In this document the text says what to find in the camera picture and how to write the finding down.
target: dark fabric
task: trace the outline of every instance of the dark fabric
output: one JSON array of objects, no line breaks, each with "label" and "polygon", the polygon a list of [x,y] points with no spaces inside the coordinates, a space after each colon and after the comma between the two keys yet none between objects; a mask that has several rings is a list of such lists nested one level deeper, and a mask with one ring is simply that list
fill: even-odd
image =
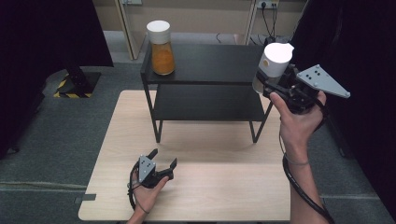
[{"label": "dark fabric", "polygon": [[91,0],[1,1],[0,33],[1,158],[49,75],[113,63]]},{"label": "dark fabric", "polygon": [[[333,43],[339,9],[342,30]],[[396,2],[311,0],[293,38],[297,65],[321,63],[351,92],[330,96],[332,117],[376,193],[396,219]]]}]

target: gray carpet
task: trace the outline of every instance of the gray carpet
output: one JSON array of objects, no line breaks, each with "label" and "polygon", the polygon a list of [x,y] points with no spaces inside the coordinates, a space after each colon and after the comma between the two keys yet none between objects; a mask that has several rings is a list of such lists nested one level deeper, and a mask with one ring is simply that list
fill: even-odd
[{"label": "gray carpet", "polygon": [[[0,161],[0,223],[93,223],[78,219],[75,200],[89,183],[120,92],[141,90],[142,84],[136,63],[83,70],[102,74],[92,97],[54,98],[66,72],[50,76],[46,97],[20,139],[21,151]],[[340,156],[326,126],[309,147],[319,191],[336,223],[394,223],[356,161]]]}]

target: jar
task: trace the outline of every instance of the jar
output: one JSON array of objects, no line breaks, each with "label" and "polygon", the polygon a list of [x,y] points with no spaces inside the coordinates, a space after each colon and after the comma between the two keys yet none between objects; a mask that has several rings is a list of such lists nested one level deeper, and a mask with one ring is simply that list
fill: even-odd
[{"label": "jar", "polygon": [[175,70],[175,59],[170,42],[170,24],[167,21],[151,21],[147,28],[151,45],[152,70],[158,75],[169,75]]}]

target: person's left hand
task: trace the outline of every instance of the person's left hand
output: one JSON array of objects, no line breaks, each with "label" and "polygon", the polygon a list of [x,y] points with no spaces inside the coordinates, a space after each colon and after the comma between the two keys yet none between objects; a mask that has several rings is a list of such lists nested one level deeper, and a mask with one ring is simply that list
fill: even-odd
[{"label": "person's left hand", "polygon": [[[136,173],[133,174],[133,179],[137,179]],[[134,197],[136,209],[142,209],[145,213],[149,213],[149,211],[154,207],[158,194],[168,180],[168,176],[164,177],[153,189],[147,189],[143,186],[137,187],[139,185],[138,183],[133,185],[133,188],[135,188]]]}]

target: light wood tabletop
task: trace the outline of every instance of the light wood tabletop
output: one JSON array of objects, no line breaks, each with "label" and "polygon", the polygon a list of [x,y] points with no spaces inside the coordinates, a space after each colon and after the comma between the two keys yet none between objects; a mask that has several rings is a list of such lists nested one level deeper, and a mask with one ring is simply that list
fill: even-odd
[{"label": "light wood tabletop", "polygon": [[[268,104],[262,97],[263,107]],[[164,121],[161,143],[156,143],[145,93],[123,91],[86,190],[96,198],[83,201],[78,216],[129,219],[134,211],[127,195],[131,169],[140,155],[158,148],[156,170],[168,168],[174,158],[177,168],[147,221],[289,220],[279,122],[273,109],[254,144],[248,122]]]}]

